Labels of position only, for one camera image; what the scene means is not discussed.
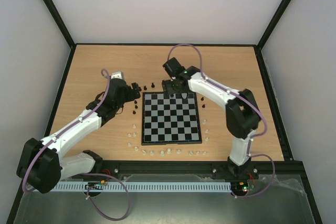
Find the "purple cable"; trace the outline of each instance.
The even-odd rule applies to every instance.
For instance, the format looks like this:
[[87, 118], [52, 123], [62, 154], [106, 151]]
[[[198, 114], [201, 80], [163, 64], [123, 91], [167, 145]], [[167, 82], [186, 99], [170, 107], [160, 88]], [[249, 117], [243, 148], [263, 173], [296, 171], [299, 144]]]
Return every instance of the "purple cable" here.
[[[106, 85], [106, 89], [105, 89], [105, 93], [103, 95], [103, 98], [101, 99], [101, 101], [97, 104], [97, 106], [91, 110], [88, 114], [86, 114], [85, 116], [83, 116], [83, 120], [86, 119], [87, 117], [89, 117], [94, 111], [96, 111], [100, 106], [101, 104], [103, 103], [103, 101], [105, 100], [106, 96], [107, 96], [107, 93], [109, 91], [109, 87], [110, 87], [110, 75], [109, 75], [109, 72], [106, 70], [106, 69], [102, 69], [100, 71], [101, 75], [103, 77], [105, 77], [107, 79], [107, 85]], [[80, 121], [77, 120], [75, 122], [73, 122], [72, 124], [70, 124], [68, 127], [66, 127], [64, 130], [62, 130], [60, 133], [58, 133], [56, 135], [56, 138], [59, 138], [60, 136], [62, 136], [65, 132], [67, 132], [69, 129], [71, 129], [72, 127], [74, 127], [75, 125], [77, 125]], [[34, 164], [36, 163], [36, 161], [38, 160], [38, 158], [40, 157], [40, 155], [42, 154], [42, 152], [44, 152], [44, 150], [50, 145], [52, 144], [54, 141], [53, 140], [50, 140], [45, 146], [43, 146], [40, 151], [36, 154], [36, 156], [33, 158], [33, 160], [31, 161], [30, 165], [28, 166], [28, 169], [26, 171], [26, 174], [23, 178], [23, 182], [22, 182], [22, 191], [24, 193], [29, 193], [31, 191], [34, 191], [35, 189], [32, 188], [30, 190], [27, 190], [26, 186], [27, 186], [27, 180], [28, 180], [28, 176], [29, 176], [29, 173], [30, 171], [32, 170]]]
[[130, 193], [128, 192], [126, 186], [125, 186], [120, 180], [118, 180], [117, 178], [112, 177], [112, 176], [110, 176], [110, 175], [107, 175], [107, 174], [100, 174], [100, 173], [81, 173], [81, 175], [87, 175], [87, 176], [104, 176], [104, 177], [107, 177], [107, 178], [112, 178], [113, 180], [115, 180], [116, 182], [118, 182], [118, 183], [125, 189], [125, 191], [126, 191], [126, 193], [127, 193], [127, 197], [128, 197], [128, 207], [127, 207], [126, 213], [125, 213], [122, 217], [120, 217], [120, 218], [112, 218], [112, 217], [109, 217], [109, 216], [105, 215], [102, 211], [100, 211], [100, 210], [98, 209], [97, 205], [93, 202], [93, 200], [91, 199], [91, 197], [90, 197], [90, 195], [89, 195], [89, 192], [90, 192], [92, 186], [89, 187], [88, 191], [86, 192], [86, 195], [88, 196], [88, 199], [89, 199], [89, 200], [91, 201], [91, 203], [93, 204], [93, 207], [95, 208], [95, 210], [96, 210], [101, 216], [103, 216], [104, 218], [106, 218], [106, 219], [108, 219], [108, 220], [112, 220], [112, 221], [118, 221], [118, 220], [123, 220], [123, 219], [125, 219], [125, 218], [128, 216], [128, 214], [130, 213], [130, 210], [131, 210], [131, 195], [130, 195]]
[[271, 179], [270, 179], [268, 185], [267, 185], [263, 190], [257, 192], [256, 194], [252, 194], [252, 195], [237, 196], [237, 195], [235, 195], [234, 192], [231, 192], [231, 194], [232, 194], [233, 196], [235, 196], [235, 198], [244, 199], [244, 198], [255, 197], [255, 196], [258, 196], [258, 195], [262, 194], [263, 192], [265, 192], [265, 191], [271, 186], [271, 184], [272, 184], [272, 182], [273, 182], [273, 179], [274, 179], [274, 177], [275, 177], [275, 165], [274, 165], [274, 161], [273, 161], [273, 159], [272, 159], [270, 156], [268, 156], [268, 155], [266, 155], [266, 154], [257, 154], [257, 155], [253, 155], [253, 156], [251, 156], [251, 157], [260, 157], [260, 156], [264, 156], [264, 157], [269, 158], [269, 160], [270, 160], [271, 163], [272, 163], [273, 172], [272, 172], [272, 176], [271, 176]]
[[[201, 76], [203, 77], [203, 79], [204, 79], [206, 82], [210, 83], [211, 85], [213, 85], [213, 86], [219, 88], [220, 90], [222, 90], [222, 91], [224, 91], [224, 92], [229, 91], [229, 90], [223, 88], [222, 86], [220, 86], [220, 85], [218, 85], [218, 84], [214, 83], [213, 81], [210, 81], [209, 79], [206, 78], [206, 76], [205, 76], [205, 74], [204, 74], [204, 72], [203, 72], [203, 62], [202, 62], [202, 55], [201, 55], [201, 52], [200, 52], [195, 46], [193, 46], [193, 45], [191, 45], [191, 44], [178, 44], [178, 45], [176, 45], [176, 46], [174, 46], [174, 47], [172, 47], [172, 48], [170, 49], [169, 54], [168, 54], [168, 59], [167, 59], [167, 60], [169, 60], [172, 51], [173, 51], [176, 47], [181, 47], [181, 46], [192, 47], [192, 48], [194, 48], [194, 49], [196, 50], [196, 52], [198, 53], [198, 56], [199, 56], [199, 58], [200, 58], [200, 59], [199, 59], [199, 60], [200, 60], [200, 61], [199, 61], [199, 62], [200, 62], [200, 63], [199, 63], [199, 69], [200, 69], [200, 71], [201, 71]], [[236, 98], [240, 99], [241, 101], [245, 102], [248, 106], [250, 106], [250, 107], [251, 107], [251, 108], [258, 114], [258, 116], [261, 118], [261, 120], [262, 120], [262, 122], [263, 122], [263, 124], [264, 124], [264, 126], [265, 126], [263, 132], [258, 133], [258, 134], [254, 134], [254, 135], [251, 136], [251, 138], [256, 137], [256, 136], [262, 136], [262, 135], [265, 135], [266, 132], [267, 132], [268, 126], [267, 126], [266, 119], [265, 119], [265, 117], [262, 115], [262, 113], [261, 113], [261, 112], [260, 112], [260, 111], [259, 111], [253, 104], [251, 104], [249, 101], [247, 101], [244, 97], [241, 97], [239, 94], [236, 94], [236, 93], [231, 92], [231, 91], [229, 91], [229, 93], [232, 94], [233, 96], [235, 96]]]

